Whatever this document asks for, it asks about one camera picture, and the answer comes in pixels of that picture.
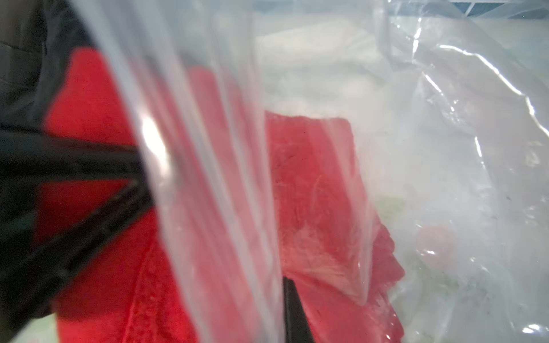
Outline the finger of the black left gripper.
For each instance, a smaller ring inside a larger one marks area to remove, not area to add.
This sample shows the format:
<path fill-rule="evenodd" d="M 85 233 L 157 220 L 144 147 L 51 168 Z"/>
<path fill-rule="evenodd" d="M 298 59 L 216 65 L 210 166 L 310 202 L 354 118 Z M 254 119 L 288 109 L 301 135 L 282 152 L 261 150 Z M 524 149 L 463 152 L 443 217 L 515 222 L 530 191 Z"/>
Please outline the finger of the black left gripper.
<path fill-rule="evenodd" d="M 68 182 L 141 180 L 136 147 L 93 143 L 13 129 L 1 130 L 1 180 Z"/>
<path fill-rule="evenodd" d="M 1 273 L 1 325 L 24 326 L 121 233 L 152 207 L 152 196 L 133 182 L 69 230 Z"/>

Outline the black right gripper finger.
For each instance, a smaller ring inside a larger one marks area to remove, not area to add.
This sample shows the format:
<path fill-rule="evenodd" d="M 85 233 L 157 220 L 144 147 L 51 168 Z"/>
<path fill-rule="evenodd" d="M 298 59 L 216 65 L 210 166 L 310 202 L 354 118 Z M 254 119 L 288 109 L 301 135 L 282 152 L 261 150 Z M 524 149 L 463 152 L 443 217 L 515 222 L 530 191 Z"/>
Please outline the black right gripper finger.
<path fill-rule="evenodd" d="M 286 343 L 314 343 L 297 287 L 293 280 L 283 277 L 284 320 Z"/>

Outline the black garment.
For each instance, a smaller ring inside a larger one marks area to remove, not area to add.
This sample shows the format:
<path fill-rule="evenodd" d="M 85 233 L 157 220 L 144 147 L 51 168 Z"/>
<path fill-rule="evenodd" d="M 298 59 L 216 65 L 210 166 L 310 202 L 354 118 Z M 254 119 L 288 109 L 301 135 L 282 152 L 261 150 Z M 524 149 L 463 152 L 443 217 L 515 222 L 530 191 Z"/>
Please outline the black garment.
<path fill-rule="evenodd" d="M 72 53 L 92 45 L 69 1 L 2 1 L 1 126 L 38 130 Z"/>

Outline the red garment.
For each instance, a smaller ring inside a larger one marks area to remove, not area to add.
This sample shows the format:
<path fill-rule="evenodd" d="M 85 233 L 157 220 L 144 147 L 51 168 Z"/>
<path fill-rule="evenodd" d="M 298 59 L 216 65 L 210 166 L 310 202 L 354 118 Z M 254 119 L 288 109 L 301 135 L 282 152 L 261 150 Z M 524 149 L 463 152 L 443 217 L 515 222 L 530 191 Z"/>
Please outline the red garment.
<path fill-rule="evenodd" d="M 44 129 L 140 146 L 157 204 L 52 305 L 61 342 L 283 342 L 283 278 L 316 342 L 400 342 L 403 276 L 368 196 L 349 121 L 261 114 L 204 67 L 182 106 L 153 77 L 127 113 L 101 54 L 79 48 Z"/>

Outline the clear plastic vacuum bag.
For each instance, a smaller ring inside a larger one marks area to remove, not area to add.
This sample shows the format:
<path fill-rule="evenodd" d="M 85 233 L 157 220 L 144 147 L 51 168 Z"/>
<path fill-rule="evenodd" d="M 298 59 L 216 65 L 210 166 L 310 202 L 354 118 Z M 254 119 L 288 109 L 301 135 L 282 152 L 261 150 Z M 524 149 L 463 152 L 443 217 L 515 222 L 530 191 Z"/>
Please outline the clear plastic vacuum bag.
<path fill-rule="evenodd" d="M 548 341 L 548 70 L 450 1 L 75 1 L 131 124 L 153 77 L 349 121 L 404 276 L 400 342 Z"/>

